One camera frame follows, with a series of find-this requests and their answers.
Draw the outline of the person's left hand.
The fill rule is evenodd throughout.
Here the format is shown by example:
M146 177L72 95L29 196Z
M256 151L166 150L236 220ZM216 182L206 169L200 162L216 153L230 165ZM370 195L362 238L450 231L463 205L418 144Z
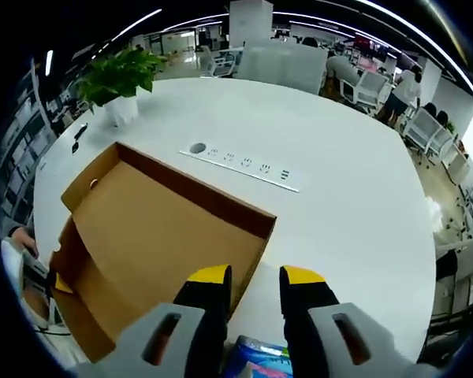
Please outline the person's left hand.
M26 249L30 255L37 259L39 252L36 246L36 241L31 237L27 228L22 226L15 226L9 231L9 237L22 249Z

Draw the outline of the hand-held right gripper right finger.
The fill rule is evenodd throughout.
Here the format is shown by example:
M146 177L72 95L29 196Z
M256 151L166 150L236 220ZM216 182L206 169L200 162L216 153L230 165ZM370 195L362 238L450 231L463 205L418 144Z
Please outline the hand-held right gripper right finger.
M318 273L283 265L279 284L295 377L437 376L437 368L403 356L392 333L359 307L339 302Z

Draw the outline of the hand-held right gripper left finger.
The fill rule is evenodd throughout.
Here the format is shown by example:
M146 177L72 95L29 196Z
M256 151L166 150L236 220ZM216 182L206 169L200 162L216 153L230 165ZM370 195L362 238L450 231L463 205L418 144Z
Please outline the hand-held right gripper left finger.
M172 302L157 305L118 337L78 377L216 377L222 363L231 302L232 268L216 265L186 279Z

